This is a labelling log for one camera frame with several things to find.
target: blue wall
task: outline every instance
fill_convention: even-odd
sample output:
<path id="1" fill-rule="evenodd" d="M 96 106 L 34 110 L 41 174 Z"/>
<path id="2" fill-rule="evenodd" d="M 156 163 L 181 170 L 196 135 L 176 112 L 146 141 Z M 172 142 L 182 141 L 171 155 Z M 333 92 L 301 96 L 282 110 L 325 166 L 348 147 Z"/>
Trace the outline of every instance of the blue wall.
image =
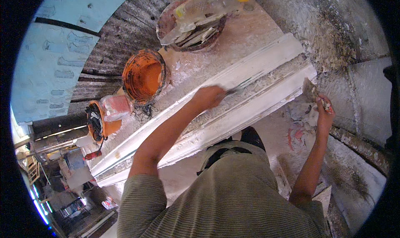
<path id="1" fill-rule="evenodd" d="M 125 0 L 44 0 L 36 17 L 99 32 Z M 99 37 L 32 22 L 14 70 L 11 105 L 17 122 L 66 115 L 83 66 Z"/>

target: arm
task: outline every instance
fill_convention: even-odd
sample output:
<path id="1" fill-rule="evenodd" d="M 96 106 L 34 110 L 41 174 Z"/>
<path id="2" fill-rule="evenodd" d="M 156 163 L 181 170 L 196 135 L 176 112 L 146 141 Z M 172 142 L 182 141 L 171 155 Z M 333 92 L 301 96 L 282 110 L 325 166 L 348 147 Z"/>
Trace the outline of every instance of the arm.
<path id="1" fill-rule="evenodd" d="M 158 175 L 157 164 L 171 149 L 186 126 L 201 112 L 213 108 L 224 98 L 218 86 L 199 89 L 177 113 L 163 122 L 137 149 L 128 178 L 133 175 Z"/>
<path id="2" fill-rule="evenodd" d="M 330 100 L 325 96 L 320 95 L 320 97 L 332 105 Z M 332 114 L 329 114 L 324 110 L 320 98 L 317 98 L 317 105 L 319 115 L 317 121 L 316 140 L 306 163 L 303 165 L 303 168 L 297 177 L 292 193 L 289 197 L 289 201 L 295 206 L 311 201 L 320 176 L 328 142 L 329 130 L 332 126 L 333 118 L 335 117 L 334 111 Z"/>

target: hand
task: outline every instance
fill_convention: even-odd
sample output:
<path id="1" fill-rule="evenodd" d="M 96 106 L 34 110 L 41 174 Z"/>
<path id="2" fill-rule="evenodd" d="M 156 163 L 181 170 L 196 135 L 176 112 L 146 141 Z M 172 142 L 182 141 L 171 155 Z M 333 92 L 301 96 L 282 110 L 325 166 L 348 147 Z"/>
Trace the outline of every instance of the hand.
<path id="1" fill-rule="evenodd" d="M 214 108 L 224 99 L 226 91 L 217 86 L 200 88 L 193 96 L 191 102 L 201 111 Z"/>
<path id="2" fill-rule="evenodd" d="M 324 95 L 320 94 L 317 97 L 317 105 L 318 105 L 318 121 L 317 121 L 317 134 L 323 137 L 328 137 L 330 128 L 333 124 L 333 118 L 336 116 L 335 111 L 333 110 L 332 106 L 332 113 L 328 113 L 325 111 L 322 101 L 323 99 L 325 102 L 329 103 L 332 106 L 331 101 Z"/>

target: green t-shirt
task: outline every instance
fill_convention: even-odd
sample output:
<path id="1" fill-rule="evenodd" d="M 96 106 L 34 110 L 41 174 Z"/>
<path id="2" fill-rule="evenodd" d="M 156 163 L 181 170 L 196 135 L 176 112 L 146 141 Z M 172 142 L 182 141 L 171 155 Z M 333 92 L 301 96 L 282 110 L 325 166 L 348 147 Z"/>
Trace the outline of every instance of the green t-shirt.
<path id="1" fill-rule="evenodd" d="M 173 204 L 166 208 L 157 176 L 136 175 L 125 182 L 118 238 L 133 237 L 321 237 L 322 204 L 295 207 L 278 193 L 266 153 L 232 141 L 207 150 L 243 147 L 252 154 L 228 150 Z"/>

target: man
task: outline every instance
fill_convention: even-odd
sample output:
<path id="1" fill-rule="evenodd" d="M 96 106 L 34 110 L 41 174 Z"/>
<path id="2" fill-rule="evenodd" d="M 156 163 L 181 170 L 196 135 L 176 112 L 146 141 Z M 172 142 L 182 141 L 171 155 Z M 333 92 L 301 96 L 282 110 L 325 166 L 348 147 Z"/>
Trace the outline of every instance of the man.
<path id="1" fill-rule="evenodd" d="M 158 162 L 186 126 L 224 96 L 218 86 L 201 88 L 137 149 L 122 197 L 118 238 L 323 235 L 322 204 L 311 197 L 335 114 L 323 109 L 320 98 L 316 141 L 289 201 L 279 195 L 264 145 L 249 127 L 243 130 L 241 141 L 224 140 L 208 148 L 198 178 L 166 208 Z"/>

